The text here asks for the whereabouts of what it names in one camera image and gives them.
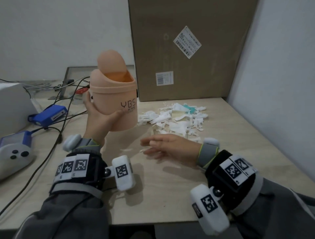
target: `device with blue case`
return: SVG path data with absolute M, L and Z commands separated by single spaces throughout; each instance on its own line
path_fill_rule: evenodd
M 33 161 L 32 132 L 23 131 L 0 139 L 0 180 Z
M 55 120 L 67 113 L 67 108 L 62 105 L 52 105 L 51 107 L 45 109 L 43 112 L 31 117 L 30 121 L 46 127 L 51 125 Z

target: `red object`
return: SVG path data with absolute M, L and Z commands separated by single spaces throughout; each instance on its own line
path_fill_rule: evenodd
M 87 87 L 78 89 L 76 94 L 82 95 L 84 92 L 87 92 L 89 89 Z

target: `person's left hand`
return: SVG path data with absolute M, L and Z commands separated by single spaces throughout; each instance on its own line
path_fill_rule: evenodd
M 91 102 L 90 93 L 87 91 L 84 105 L 88 111 L 88 121 L 83 138 L 91 138 L 100 146 L 104 146 L 105 136 L 111 130 L 112 125 L 117 122 L 126 111 L 118 110 L 110 115 L 100 113 Z

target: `hand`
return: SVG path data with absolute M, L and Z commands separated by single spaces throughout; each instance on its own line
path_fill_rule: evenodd
M 141 146 L 151 146 L 150 149 L 143 152 L 144 154 L 150 155 L 158 152 L 155 159 L 170 156 L 175 161 L 190 167 L 197 165 L 202 145 L 175 134 L 152 135 L 141 139 L 140 144 Z
M 91 102 L 90 93 L 87 92 L 84 105 L 88 111 L 88 121 L 83 138 L 91 138 L 100 146 L 104 146 L 105 136 L 111 130 L 112 125 L 117 122 L 125 113 L 124 110 L 118 110 L 110 115 L 104 115 L 95 108 Z

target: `brown cardboard box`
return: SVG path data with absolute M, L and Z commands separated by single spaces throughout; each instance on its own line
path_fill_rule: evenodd
M 129 0 L 140 101 L 228 96 L 257 2 Z

